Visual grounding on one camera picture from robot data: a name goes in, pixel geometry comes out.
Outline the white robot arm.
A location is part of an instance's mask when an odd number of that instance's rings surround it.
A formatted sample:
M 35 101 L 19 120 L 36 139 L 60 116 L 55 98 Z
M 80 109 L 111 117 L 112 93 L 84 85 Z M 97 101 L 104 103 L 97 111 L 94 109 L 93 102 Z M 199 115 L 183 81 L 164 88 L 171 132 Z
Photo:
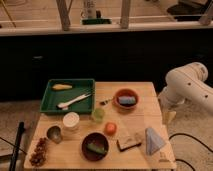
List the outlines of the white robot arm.
M 158 95 L 162 123 L 168 125 L 176 115 L 173 107 L 190 100 L 213 115 L 213 87 L 205 84 L 206 66 L 193 62 L 170 70 L 165 77 L 166 86 Z

